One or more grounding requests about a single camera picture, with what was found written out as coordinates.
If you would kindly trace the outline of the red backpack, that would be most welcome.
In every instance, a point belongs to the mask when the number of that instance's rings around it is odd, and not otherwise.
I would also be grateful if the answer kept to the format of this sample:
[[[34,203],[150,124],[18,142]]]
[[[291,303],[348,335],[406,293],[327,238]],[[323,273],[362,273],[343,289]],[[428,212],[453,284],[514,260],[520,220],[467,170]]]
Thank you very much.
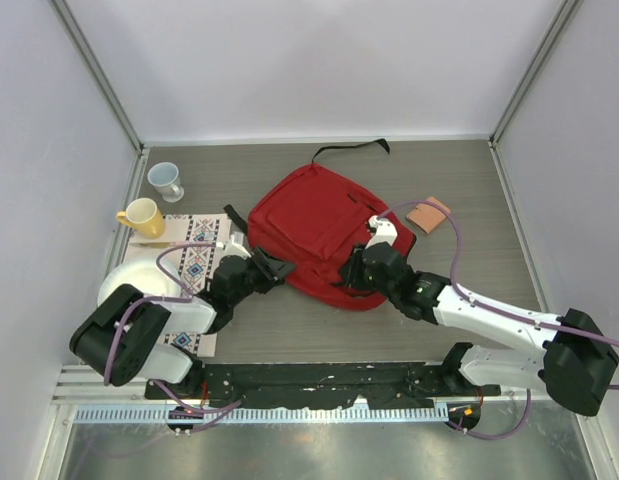
[[[388,206],[365,187],[311,162],[288,174],[251,210],[246,219],[224,207],[251,247],[296,265],[290,286],[327,305],[368,311],[385,298],[349,287],[342,268],[353,249],[371,238],[366,223]]]

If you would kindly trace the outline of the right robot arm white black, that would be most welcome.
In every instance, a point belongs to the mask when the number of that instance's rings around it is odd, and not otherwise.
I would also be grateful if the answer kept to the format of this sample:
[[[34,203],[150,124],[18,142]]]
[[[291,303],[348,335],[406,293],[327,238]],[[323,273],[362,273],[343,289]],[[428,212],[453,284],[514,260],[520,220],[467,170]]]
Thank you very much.
[[[598,414],[619,365],[616,343],[590,315],[525,310],[462,288],[451,279],[413,269],[386,242],[356,246],[340,268],[345,286],[379,293],[405,317],[466,330],[501,344],[453,348],[440,380],[454,395],[500,385],[544,392],[565,409]]]

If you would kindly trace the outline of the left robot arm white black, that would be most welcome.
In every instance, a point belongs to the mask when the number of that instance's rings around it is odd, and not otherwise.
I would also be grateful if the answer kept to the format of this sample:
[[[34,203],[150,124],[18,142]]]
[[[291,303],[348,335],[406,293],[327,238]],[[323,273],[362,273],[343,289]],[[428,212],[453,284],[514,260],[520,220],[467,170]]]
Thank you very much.
[[[148,295],[122,284],[78,327],[69,349],[102,375],[106,386],[121,387],[144,377],[167,383],[179,398],[192,398],[202,385],[201,373],[192,368],[194,357],[159,339],[178,332],[219,332],[239,303],[283,284],[295,269],[294,263],[256,247],[223,256],[204,288],[186,297]]]

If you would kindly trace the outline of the patterned placemat cloth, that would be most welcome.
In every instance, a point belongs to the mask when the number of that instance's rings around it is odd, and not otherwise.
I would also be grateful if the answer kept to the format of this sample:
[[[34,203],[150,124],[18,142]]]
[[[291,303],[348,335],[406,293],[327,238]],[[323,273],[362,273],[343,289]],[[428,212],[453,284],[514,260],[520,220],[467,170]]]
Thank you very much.
[[[170,252],[161,261],[187,286],[180,294],[185,298],[190,293],[201,291],[211,279],[220,260],[216,243],[229,238],[231,221],[225,214],[174,214],[166,215],[164,220],[165,232],[155,240],[148,240],[137,233],[130,234],[122,263],[140,256],[158,257],[166,248],[177,243],[198,243],[198,247]]]

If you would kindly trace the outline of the light blue cup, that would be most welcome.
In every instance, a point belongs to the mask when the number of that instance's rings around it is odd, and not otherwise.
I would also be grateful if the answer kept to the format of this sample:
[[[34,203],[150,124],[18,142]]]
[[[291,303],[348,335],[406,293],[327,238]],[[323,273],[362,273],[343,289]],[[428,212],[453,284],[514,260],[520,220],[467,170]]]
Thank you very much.
[[[165,202],[176,203],[184,197],[180,170],[171,162],[161,162],[151,167],[147,180]]]

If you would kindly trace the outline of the yellow mug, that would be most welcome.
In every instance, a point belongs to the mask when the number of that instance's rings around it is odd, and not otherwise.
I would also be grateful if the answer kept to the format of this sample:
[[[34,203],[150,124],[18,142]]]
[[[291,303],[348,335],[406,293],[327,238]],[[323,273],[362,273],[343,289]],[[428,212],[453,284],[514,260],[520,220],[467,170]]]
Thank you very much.
[[[132,201],[116,220],[147,239],[157,239],[165,232],[165,220],[156,202],[150,198]]]

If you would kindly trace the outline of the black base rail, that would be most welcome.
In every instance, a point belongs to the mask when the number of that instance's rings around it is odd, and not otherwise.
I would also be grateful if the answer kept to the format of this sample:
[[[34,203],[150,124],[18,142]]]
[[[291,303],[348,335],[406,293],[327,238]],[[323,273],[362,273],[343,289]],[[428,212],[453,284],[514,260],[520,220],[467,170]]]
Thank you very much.
[[[423,362],[196,363],[168,388],[180,399],[209,401],[213,408],[238,401],[246,409],[347,409],[363,398],[372,409],[429,407],[435,397],[495,397],[499,385],[471,386],[451,369]]]

